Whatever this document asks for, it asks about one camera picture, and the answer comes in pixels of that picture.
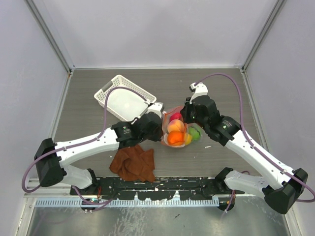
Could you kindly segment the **pink peach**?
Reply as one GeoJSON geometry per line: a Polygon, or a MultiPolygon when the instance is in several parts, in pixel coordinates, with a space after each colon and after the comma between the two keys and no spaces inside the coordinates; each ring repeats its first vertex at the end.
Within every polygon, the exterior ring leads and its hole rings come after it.
{"type": "Polygon", "coordinates": [[[168,133],[173,131],[179,131],[181,133],[184,133],[185,125],[183,122],[180,122],[179,120],[177,121],[174,120],[167,125],[167,131],[168,133]]]}

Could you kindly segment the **clear zip top bag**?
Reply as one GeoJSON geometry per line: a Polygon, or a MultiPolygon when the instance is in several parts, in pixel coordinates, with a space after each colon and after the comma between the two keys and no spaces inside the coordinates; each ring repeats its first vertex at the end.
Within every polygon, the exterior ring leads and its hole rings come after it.
{"type": "Polygon", "coordinates": [[[183,106],[162,113],[161,143],[171,148],[183,148],[191,143],[199,142],[202,137],[201,128],[195,123],[186,123],[180,111],[183,106]]]}

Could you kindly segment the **orange fruit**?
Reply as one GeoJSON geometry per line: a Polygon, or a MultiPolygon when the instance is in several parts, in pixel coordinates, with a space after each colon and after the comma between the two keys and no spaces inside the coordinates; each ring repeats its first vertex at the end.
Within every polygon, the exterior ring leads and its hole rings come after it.
{"type": "Polygon", "coordinates": [[[185,143],[185,135],[181,131],[171,131],[167,136],[167,142],[170,146],[181,146],[185,143]]]}

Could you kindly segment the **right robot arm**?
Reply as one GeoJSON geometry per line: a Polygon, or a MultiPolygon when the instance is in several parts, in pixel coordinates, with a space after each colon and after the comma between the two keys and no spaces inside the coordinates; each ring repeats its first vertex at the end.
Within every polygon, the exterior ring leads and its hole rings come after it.
{"type": "Polygon", "coordinates": [[[264,199],[274,211],[287,214],[304,191],[306,171],[294,170],[277,160],[243,131],[235,119],[221,115],[207,95],[186,98],[180,113],[184,122],[199,125],[211,140],[238,154],[260,174],[250,176],[225,167],[215,177],[220,193],[246,192],[264,199]]]}

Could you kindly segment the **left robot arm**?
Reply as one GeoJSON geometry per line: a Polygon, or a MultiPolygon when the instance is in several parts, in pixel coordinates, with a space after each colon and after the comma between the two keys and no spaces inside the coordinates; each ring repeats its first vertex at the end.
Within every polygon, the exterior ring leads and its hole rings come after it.
{"type": "Polygon", "coordinates": [[[72,163],[101,152],[133,147],[145,140],[158,142],[161,137],[162,118],[149,112],[135,121],[120,121],[103,132],[77,140],[54,143],[51,138],[45,139],[34,157],[39,185],[64,183],[92,195],[98,190],[94,172],[76,168],[72,163]]]}

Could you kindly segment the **white plastic basket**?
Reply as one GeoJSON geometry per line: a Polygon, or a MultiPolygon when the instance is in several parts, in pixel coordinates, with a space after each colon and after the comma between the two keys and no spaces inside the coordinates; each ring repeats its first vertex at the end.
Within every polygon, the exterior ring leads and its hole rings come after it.
{"type": "Polygon", "coordinates": [[[99,89],[94,98],[101,107],[109,95],[107,111],[121,121],[131,121],[143,115],[157,98],[122,75],[116,75],[99,89]]]}

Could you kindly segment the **brown cloth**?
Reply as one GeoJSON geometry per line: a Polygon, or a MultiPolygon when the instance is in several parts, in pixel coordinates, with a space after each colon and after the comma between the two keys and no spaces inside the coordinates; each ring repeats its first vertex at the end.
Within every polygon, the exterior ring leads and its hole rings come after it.
{"type": "Polygon", "coordinates": [[[154,150],[143,150],[140,145],[120,149],[109,169],[125,181],[154,182],[154,150]]]}

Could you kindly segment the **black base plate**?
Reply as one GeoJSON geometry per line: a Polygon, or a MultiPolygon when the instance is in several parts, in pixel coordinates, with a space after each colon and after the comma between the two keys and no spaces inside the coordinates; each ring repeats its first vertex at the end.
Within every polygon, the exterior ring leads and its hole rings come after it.
{"type": "Polygon", "coordinates": [[[79,190],[81,195],[100,195],[102,199],[171,200],[178,193],[180,200],[211,200],[215,195],[231,194],[211,177],[158,177],[154,182],[125,181],[120,177],[101,177],[96,187],[79,190]]]}

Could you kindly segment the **right aluminium frame post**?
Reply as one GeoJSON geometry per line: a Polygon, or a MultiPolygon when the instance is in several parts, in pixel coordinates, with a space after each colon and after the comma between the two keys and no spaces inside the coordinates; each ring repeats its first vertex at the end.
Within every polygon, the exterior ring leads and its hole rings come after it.
{"type": "Polygon", "coordinates": [[[266,38],[267,34],[269,33],[271,27],[273,26],[275,20],[277,19],[278,15],[280,14],[282,8],[286,4],[286,0],[277,0],[276,3],[274,4],[271,12],[269,13],[267,20],[265,21],[257,39],[255,40],[243,66],[241,67],[241,70],[245,72],[250,63],[252,62],[254,56],[258,52],[261,44],[263,43],[264,39],[266,38]]]}

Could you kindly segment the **aluminium frame post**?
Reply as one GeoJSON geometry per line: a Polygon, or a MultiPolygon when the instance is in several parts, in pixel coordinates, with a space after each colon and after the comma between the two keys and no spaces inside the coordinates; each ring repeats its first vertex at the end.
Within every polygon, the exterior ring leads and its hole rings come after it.
{"type": "Polygon", "coordinates": [[[44,2],[41,0],[25,0],[25,3],[65,70],[68,73],[73,72],[75,70],[74,63],[52,22],[44,2]]]}
{"type": "Polygon", "coordinates": [[[271,12],[269,13],[267,20],[265,21],[257,39],[255,40],[243,66],[241,67],[241,70],[245,72],[250,63],[252,62],[254,56],[258,52],[261,44],[263,43],[264,39],[266,38],[267,34],[269,33],[271,27],[273,26],[275,20],[277,19],[278,15],[280,14],[282,8],[286,4],[286,0],[277,0],[276,3],[274,4],[271,12]]]}

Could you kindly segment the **left aluminium frame post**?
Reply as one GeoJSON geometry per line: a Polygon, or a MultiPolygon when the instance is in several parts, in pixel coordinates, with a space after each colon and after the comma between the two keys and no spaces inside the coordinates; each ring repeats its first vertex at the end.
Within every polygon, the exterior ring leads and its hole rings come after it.
{"type": "Polygon", "coordinates": [[[25,3],[65,70],[68,73],[73,72],[75,70],[74,63],[52,22],[44,2],[41,0],[25,0],[25,3]]]}

